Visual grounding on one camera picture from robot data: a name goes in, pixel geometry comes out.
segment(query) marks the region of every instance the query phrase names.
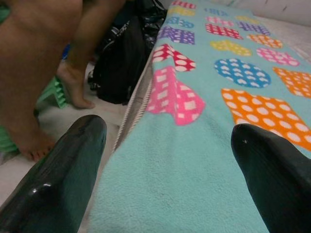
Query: dark object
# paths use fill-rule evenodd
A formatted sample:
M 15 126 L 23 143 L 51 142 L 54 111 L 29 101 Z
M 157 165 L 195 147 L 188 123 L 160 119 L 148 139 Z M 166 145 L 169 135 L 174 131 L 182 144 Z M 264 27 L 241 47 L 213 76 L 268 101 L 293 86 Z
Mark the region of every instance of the dark object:
M 114 104 L 127 104 L 153 49 L 166 10 L 157 0 L 136 0 L 134 17 L 113 28 L 100 46 L 99 60 L 88 77 L 91 90 Z
M 231 137 L 249 192 L 271 233 L 311 233 L 311 160 L 289 141 L 240 124 Z
M 0 208 L 1 233 L 76 233 L 106 141 L 98 116 L 77 120 Z

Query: green plastic stool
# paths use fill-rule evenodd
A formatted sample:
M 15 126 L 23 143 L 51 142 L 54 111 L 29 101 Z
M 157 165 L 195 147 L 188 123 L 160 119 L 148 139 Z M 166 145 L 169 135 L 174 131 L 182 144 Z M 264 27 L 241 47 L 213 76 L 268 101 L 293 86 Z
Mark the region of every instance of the green plastic stool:
M 64 108 L 67 105 L 66 96 L 64 93 L 63 85 L 58 78 L 53 78 L 50 84 L 45 88 L 39 97 L 37 103 L 42 102 L 47 97 L 54 95 L 59 108 Z M 6 130 L 0 126 L 0 152 L 12 152 L 17 150 L 16 145 L 10 139 Z

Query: tiled floor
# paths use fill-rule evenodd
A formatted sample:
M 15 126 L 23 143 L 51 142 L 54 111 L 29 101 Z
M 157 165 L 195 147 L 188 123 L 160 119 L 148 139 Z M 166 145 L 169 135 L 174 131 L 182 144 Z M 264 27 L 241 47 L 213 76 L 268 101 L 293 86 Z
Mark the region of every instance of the tiled floor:
M 57 140 L 78 118 L 90 114 L 99 115 L 107 124 L 107 142 L 100 168 L 100 171 L 102 171 L 111 154 L 119 126 L 125 114 L 126 106 L 114 105 L 102 101 L 98 99 L 89 88 L 86 88 L 86 97 L 95 102 L 96 107 L 94 109 L 78 110 L 71 105 L 64 109 L 59 109 L 53 103 L 53 99 L 40 105 L 40 125 L 43 130 Z M 0 165 L 0 206 L 9 197 L 14 188 L 33 165 L 34 162 L 28 161 L 21 155 L 15 156 L 3 165 Z

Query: dark green object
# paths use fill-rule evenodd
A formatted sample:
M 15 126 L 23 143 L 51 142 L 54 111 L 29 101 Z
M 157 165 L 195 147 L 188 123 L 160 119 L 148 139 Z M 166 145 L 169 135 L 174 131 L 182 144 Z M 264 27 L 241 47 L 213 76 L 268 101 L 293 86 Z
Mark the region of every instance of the dark green object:
M 311 160 L 285 138 L 249 124 L 235 126 L 235 158 L 271 233 L 311 233 Z
M 77 120 L 0 208 L 0 233 L 76 233 L 106 141 L 99 116 Z

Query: turquoise fleece blanket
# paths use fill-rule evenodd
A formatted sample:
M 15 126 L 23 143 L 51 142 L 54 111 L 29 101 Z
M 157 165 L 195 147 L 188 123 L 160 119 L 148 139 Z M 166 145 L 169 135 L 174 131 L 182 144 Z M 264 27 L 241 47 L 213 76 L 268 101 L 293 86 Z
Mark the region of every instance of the turquoise fleece blanket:
M 175 1 L 147 111 L 106 166 L 90 233 L 265 233 L 230 136 L 248 122 L 311 158 L 311 70 L 249 11 Z

